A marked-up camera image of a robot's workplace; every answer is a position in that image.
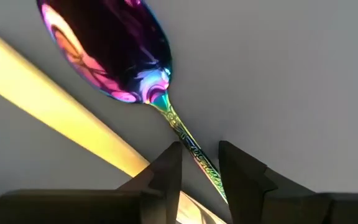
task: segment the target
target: rainbow metal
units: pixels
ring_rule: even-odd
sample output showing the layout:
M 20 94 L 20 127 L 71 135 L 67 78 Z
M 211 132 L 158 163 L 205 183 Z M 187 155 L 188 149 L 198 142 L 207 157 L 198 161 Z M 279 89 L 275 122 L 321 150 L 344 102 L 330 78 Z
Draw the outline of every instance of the rainbow metal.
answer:
M 156 98 L 152 103 L 152 106 L 157 108 L 167 119 L 170 126 L 176 132 L 181 142 L 186 146 L 196 163 L 201 170 L 206 174 L 208 179 L 214 184 L 216 190 L 227 203 L 226 194 L 224 193 L 221 175 L 217 168 L 210 162 L 207 155 L 201 150 L 196 140 L 187 130 L 186 126 L 180 120 L 179 116 L 173 109 L 172 104 L 169 101 L 168 93 Z

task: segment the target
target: spoon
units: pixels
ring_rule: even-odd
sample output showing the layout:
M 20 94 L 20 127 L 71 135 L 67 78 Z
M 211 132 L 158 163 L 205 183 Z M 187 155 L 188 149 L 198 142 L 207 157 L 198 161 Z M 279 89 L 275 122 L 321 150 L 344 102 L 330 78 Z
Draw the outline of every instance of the spoon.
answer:
M 45 26 L 73 68 L 104 94 L 158 109 L 227 202 L 221 176 L 168 97 L 168 40 L 142 0 L 37 0 Z

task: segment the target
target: gray surface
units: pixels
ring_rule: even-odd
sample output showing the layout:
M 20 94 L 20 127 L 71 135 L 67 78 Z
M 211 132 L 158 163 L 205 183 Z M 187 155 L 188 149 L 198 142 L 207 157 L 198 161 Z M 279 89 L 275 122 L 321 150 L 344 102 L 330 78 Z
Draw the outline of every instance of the gray surface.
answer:
M 225 139 L 311 190 L 358 192 L 358 1 L 147 2 L 172 45 L 172 101 L 214 161 Z M 0 0 L 0 35 L 147 159 L 176 139 L 152 108 L 110 100 L 76 76 L 33 0 Z M 188 156 L 184 168 L 184 188 L 227 217 Z M 127 178 L 0 97 L 0 193 Z

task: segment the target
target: black plastic piece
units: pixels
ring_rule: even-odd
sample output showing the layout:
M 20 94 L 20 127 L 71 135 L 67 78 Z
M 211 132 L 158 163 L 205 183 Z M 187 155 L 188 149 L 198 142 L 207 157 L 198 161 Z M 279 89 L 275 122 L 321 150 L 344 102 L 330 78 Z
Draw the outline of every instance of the black plastic piece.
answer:
M 219 165 L 233 224 L 358 224 L 358 194 L 316 194 L 227 141 Z
M 221 141 L 219 167 L 233 223 L 260 223 L 265 193 L 277 189 L 264 175 L 267 166 Z
M 19 190 L 0 197 L 0 224 L 174 224 L 181 144 L 173 143 L 117 190 Z

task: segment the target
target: spoon bowl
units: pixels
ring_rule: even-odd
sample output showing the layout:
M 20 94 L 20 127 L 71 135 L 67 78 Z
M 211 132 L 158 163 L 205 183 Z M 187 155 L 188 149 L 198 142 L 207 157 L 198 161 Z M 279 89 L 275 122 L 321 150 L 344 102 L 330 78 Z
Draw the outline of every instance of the spoon bowl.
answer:
M 104 94 L 157 108 L 224 200 L 218 170 L 182 123 L 168 98 L 168 40 L 141 0 L 38 0 L 52 39 L 73 68 Z

